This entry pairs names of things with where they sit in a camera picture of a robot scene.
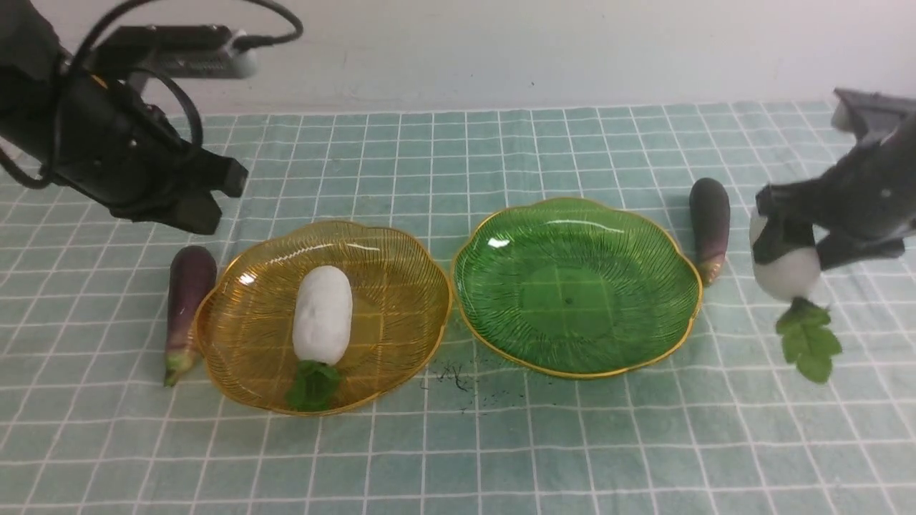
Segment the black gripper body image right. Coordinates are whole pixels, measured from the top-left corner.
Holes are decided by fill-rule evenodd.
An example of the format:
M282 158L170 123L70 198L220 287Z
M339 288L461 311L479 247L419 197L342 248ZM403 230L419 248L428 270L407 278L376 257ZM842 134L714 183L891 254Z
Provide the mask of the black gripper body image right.
M914 115L881 115L874 124L835 114L832 124L856 144L818 180L811 225L850 240L914 235Z

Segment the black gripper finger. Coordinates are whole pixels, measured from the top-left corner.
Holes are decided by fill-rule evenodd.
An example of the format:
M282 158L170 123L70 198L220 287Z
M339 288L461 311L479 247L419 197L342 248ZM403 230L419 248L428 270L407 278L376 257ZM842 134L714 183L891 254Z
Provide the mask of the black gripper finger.
M822 266L833 266L829 238L816 242L814 226L829 227L831 185L766 185L756 193L756 209L764 219L758 238L751 244L753 260L774 264L791 251L812 249Z
M170 205L141 212L135 222L167 225L194 235L214 235L222 210L209 192L187 192Z
M902 239L867 243L829 232L816 244L822 271L851 266L868 260L896 260L905 253Z
M241 198L248 184L248 169L237 159L217 155L206 149L193 149L190 181L196 187L218 190L231 198Z

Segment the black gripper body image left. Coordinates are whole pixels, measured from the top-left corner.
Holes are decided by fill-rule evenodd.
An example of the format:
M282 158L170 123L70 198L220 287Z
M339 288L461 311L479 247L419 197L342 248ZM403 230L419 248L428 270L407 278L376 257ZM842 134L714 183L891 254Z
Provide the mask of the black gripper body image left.
M2 167L20 185L69 187L112 215L140 215L187 192L193 149L203 128L186 93L150 69L181 103L192 127L183 140L163 111L114 77L79 73L63 82L66 54L48 20L29 1L2 3L2 137L42 164L32 177L2 154Z

